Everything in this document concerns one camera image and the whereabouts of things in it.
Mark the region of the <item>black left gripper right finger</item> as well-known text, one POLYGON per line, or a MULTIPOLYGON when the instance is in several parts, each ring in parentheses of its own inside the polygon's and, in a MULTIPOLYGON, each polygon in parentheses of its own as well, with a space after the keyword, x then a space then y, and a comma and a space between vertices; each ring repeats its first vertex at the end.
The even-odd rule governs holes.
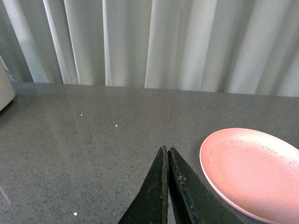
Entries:
POLYGON ((169 190, 177 224, 241 224, 242 221, 207 189, 172 147, 168 151, 169 190))

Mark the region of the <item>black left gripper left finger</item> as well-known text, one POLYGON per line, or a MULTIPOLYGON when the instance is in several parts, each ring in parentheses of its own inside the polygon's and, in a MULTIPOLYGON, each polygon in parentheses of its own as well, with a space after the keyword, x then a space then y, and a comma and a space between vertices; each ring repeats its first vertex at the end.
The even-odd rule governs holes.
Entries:
POLYGON ((149 172, 120 224, 166 224, 168 222, 169 159, 161 146, 149 172))

